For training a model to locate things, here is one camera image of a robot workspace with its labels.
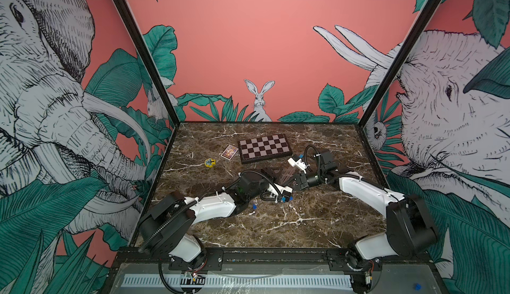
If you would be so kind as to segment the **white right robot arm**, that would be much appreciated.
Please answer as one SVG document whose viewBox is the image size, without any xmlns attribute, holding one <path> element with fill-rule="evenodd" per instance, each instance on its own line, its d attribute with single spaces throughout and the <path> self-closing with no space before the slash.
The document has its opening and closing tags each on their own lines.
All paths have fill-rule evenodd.
<svg viewBox="0 0 510 294">
<path fill-rule="evenodd" d="M 291 167 L 300 169 L 288 183 L 294 190 L 330 185 L 351 195 L 376 210 L 386 220 L 386 231 L 365 236 L 349 246 L 353 263 L 387 256 L 410 259 L 438 242 L 439 233 L 425 201 L 417 194 L 402 194 L 370 183 L 355 171 L 340 165 L 331 152 L 324 149 L 313 158 L 311 170 L 304 156 L 288 159 Z"/>
</svg>

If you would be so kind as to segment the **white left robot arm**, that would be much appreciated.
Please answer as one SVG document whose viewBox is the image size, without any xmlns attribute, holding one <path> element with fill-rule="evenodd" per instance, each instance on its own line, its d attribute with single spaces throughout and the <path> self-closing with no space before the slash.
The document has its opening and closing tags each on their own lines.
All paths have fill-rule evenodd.
<svg viewBox="0 0 510 294">
<path fill-rule="evenodd" d="M 139 221 L 143 238 L 140 253 L 152 259 L 178 258 L 190 269 L 205 264 L 207 250 L 198 238 L 188 233 L 192 225 L 242 213 L 259 197 L 268 202 L 287 202 L 293 189 L 278 185 L 268 174 L 246 170 L 230 185 L 201 197 L 185 197 L 180 192 L 166 196 Z"/>
</svg>

